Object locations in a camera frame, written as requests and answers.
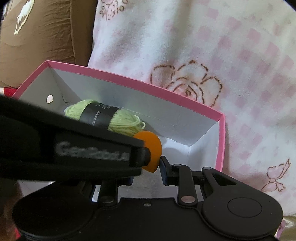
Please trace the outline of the orange makeup sponge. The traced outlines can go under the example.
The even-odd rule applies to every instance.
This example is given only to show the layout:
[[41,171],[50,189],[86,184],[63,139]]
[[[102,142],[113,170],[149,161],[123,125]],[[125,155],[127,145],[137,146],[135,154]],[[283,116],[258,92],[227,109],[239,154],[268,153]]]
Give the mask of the orange makeup sponge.
[[162,155],[162,144],[159,137],[150,131],[141,131],[133,137],[144,141],[144,147],[148,148],[151,153],[150,161],[143,166],[143,169],[151,173],[156,172]]

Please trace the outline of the green yarn ball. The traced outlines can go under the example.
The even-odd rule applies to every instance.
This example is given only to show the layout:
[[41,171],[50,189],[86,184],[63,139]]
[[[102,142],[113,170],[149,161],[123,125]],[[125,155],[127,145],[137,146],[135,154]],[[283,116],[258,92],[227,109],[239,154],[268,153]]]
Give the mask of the green yarn ball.
[[130,137],[145,129],[145,122],[130,111],[92,99],[82,100],[67,107],[64,115],[91,126]]

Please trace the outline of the pink checked pillow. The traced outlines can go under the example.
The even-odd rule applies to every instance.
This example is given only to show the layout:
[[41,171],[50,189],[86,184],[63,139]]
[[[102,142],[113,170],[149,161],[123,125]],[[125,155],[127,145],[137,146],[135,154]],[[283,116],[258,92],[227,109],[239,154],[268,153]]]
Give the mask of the pink checked pillow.
[[88,66],[224,113],[225,172],[295,214],[295,10],[286,1],[99,1]]

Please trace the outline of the pink cardboard box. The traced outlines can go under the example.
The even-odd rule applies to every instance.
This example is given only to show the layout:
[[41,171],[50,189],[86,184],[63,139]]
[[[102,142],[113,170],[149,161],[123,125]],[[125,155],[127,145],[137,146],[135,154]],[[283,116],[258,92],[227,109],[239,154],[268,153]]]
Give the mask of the pink cardboard box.
[[100,103],[95,121],[119,112],[120,123],[135,120],[143,131],[158,136],[162,154],[171,164],[194,171],[223,168],[225,117],[182,95],[123,76],[66,63],[46,61],[18,88],[14,98],[58,114],[83,104]]

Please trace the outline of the bear print bed blanket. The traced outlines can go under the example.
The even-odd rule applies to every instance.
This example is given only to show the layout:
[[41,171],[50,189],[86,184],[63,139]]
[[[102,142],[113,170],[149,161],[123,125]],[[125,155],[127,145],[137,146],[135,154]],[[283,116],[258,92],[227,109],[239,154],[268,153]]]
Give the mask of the bear print bed blanket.
[[17,88],[13,87],[0,87],[0,94],[5,97],[11,98],[17,90]]

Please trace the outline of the brown pillow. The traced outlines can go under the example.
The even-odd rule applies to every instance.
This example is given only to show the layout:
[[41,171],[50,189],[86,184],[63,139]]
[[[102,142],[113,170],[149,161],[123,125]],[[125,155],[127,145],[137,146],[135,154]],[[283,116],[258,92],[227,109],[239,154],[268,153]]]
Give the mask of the brown pillow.
[[87,66],[97,1],[19,1],[1,23],[1,87],[47,60]]

